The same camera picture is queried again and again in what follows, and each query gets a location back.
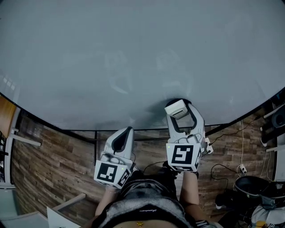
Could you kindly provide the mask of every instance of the person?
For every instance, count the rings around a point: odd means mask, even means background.
[[[123,188],[107,186],[95,217],[85,228],[222,228],[199,206],[198,174],[184,172],[179,201],[178,172],[167,162],[155,175],[134,171]]]

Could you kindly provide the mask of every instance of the wooden floor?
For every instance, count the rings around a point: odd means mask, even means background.
[[[248,125],[262,111],[243,120],[244,127]],[[264,123],[263,118],[250,123],[244,130],[243,164],[248,170],[248,175],[260,176],[264,164],[265,148],[259,138],[259,127]],[[22,213],[40,211],[46,215],[46,206],[54,207],[80,193],[87,195],[86,200],[64,210],[63,212],[72,219],[83,224],[94,215],[96,206],[102,197],[104,187],[93,180],[94,175],[94,145],[86,143],[67,135],[49,129],[39,123],[21,116],[20,136],[30,138],[42,143],[36,147],[20,141],[15,141],[12,156],[12,179],[16,186],[17,198]],[[241,122],[210,136],[213,142],[222,134],[234,133],[242,129]],[[86,137],[94,138],[94,132],[79,132]],[[111,132],[102,132],[98,138],[106,138]],[[135,132],[135,138],[168,137],[167,130],[151,130]],[[233,170],[240,165],[242,154],[242,131],[231,136],[223,136],[214,144],[214,153],[201,159],[199,166],[199,193],[201,207],[213,219],[218,219],[223,210],[215,208],[215,197],[222,193],[226,187],[225,180],[211,179],[211,168],[221,163]],[[134,143],[135,162],[139,169],[147,165],[166,160],[165,143],[161,141],[143,141]],[[97,151],[102,151],[104,142],[99,142]],[[266,168],[269,155],[265,161],[262,178],[267,179]],[[272,177],[274,157],[271,156],[268,166],[268,177]],[[147,174],[154,173],[162,163],[149,167]],[[232,188],[238,176],[217,166],[214,169],[216,178],[228,178],[228,188]],[[176,186],[181,188],[180,175]]]

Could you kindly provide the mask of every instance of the power outlet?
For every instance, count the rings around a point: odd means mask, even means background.
[[[244,164],[240,164],[240,170],[242,171],[243,174],[246,174],[246,173],[247,173]]]

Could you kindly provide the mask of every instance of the person's right arm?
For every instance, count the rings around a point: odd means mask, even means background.
[[[209,221],[199,206],[198,179],[195,173],[184,172],[179,202],[195,221]]]

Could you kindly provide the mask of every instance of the white power adapter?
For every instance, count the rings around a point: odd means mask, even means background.
[[[246,174],[246,173],[247,173],[244,164],[240,164],[240,170],[242,171],[243,174]]]

